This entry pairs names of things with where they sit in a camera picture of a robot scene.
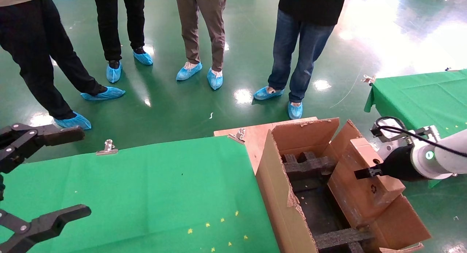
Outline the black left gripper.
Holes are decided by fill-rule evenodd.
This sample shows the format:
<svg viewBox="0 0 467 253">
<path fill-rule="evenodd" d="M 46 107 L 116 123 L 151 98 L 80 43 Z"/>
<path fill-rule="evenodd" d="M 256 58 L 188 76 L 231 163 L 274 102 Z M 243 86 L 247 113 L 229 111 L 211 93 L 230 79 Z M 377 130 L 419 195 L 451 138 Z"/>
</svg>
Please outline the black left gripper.
<svg viewBox="0 0 467 253">
<path fill-rule="evenodd" d="M 43 146 L 57 146 L 81 141 L 84 130 L 79 127 L 60 129 L 54 125 L 32 127 L 13 124 L 0 130 L 0 171 L 10 173 Z M 0 201 L 4 200 L 4 178 L 0 175 Z M 91 215 L 90 207 L 75 205 L 47 213 L 30 222 L 1 210 L 0 225 L 13 231 L 13 235 L 0 245 L 2 253 L 26 253 L 38 243 L 60 235 L 71 221 Z"/>
</svg>

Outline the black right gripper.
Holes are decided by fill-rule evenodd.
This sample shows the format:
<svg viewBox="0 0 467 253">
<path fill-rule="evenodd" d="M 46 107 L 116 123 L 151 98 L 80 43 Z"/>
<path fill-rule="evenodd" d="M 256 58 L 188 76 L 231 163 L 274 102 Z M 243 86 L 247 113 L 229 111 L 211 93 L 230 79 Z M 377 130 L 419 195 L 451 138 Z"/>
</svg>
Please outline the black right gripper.
<svg viewBox="0 0 467 253">
<path fill-rule="evenodd" d="M 354 172 L 355 177 L 360 180 L 387 175 L 407 182 L 419 181 L 420 173 L 415 170 L 412 163 L 412 150 L 412 145 L 398 147 L 381 164 L 356 170 Z"/>
</svg>

